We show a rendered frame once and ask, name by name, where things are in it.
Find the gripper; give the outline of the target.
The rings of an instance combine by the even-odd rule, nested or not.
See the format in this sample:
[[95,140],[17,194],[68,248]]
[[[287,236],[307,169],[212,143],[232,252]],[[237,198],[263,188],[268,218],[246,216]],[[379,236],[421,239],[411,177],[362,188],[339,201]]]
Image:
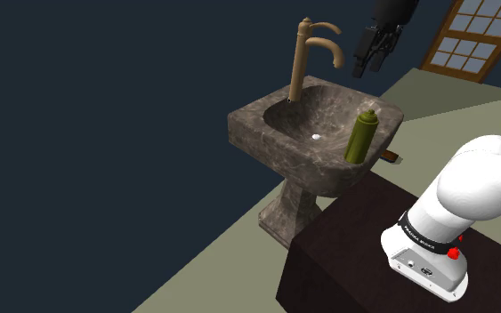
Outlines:
[[414,14],[419,0],[376,0],[373,20],[376,26],[365,27],[358,46],[353,53],[355,58],[352,76],[361,78],[364,72],[372,46],[375,44],[378,28],[382,31],[393,31],[384,34],[372,52],[370,70],[378,72],[385,58],[393,52],[399,41],[403,26],[408,24]]

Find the tan curved faucet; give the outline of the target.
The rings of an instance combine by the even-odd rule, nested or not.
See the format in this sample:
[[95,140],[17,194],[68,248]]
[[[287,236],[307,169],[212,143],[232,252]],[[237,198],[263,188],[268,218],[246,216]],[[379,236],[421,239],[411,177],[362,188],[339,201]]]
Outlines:
[[338,26],[330,22],[313,22],[309,17],[306,17],[300,21],[297,29],[291,82],[289,85],[289,94],[287,97],[287,99],[291,102],[298,102],[301,99],[304,73],[306,70],[309,49],[311,46],[318,46],[331,51],[333,55],[334,68],[342,68],[345,63],[345,57],[339,45],[332,40],[313,36],[312,31],[315,28],[328,28],[334,31],[337,35],[342,34],[342,30]]

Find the olive green spray bottle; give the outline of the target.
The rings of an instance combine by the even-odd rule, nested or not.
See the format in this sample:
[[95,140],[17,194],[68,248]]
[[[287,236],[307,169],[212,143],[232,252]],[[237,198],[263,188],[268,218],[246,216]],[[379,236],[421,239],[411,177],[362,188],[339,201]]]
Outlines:
[[351,164],[364,162],[378,124],[379,120],[373,109],[358,115],[344,152],[346,162]]

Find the brown door with glass panes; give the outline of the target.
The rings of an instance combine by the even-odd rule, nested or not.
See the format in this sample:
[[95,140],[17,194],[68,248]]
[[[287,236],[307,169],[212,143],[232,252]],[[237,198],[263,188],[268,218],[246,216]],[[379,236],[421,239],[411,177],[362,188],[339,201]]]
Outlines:
[[482,83],[501,58],[501,0],[452,0],[420,69]]

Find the dark brown robot stand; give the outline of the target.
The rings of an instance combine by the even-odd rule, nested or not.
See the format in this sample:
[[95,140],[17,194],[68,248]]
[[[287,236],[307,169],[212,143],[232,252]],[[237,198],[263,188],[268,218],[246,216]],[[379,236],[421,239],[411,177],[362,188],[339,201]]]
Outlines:
[[447,303],[390,268],[380,242],[416,197],[375,173],[290,245],[276,299],[287,313],[501,313],[501,244],[468,229],[465,295]]

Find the grey marble pedestal sink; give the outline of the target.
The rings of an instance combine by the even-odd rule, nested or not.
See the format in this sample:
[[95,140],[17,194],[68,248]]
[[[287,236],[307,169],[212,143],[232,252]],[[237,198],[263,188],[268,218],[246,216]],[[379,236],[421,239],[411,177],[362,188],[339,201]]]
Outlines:
[[[379,119],[365,160],[345,161],[359,114]],[[259,226],[284,247],[319,214],[317,197],[337,198],[358,183],[390,145],[404,118],[376,96],[306,76],[302,98],[283,87],[228,115],[231,144],[283,177],[280,194],[258,215]]]

